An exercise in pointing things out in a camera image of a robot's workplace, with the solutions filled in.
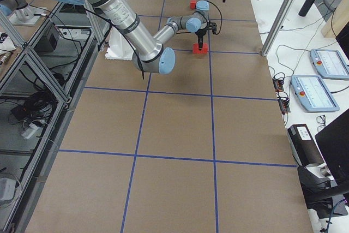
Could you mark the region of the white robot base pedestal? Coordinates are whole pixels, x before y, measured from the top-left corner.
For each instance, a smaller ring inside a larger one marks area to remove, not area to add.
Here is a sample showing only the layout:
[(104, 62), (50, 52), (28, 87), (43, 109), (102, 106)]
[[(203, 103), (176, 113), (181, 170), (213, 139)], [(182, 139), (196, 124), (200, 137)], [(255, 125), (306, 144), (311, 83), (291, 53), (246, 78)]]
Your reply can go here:
[(131, 61), (133, 49), (124, 37), (112, 26), (105, 58), (109, 60)]

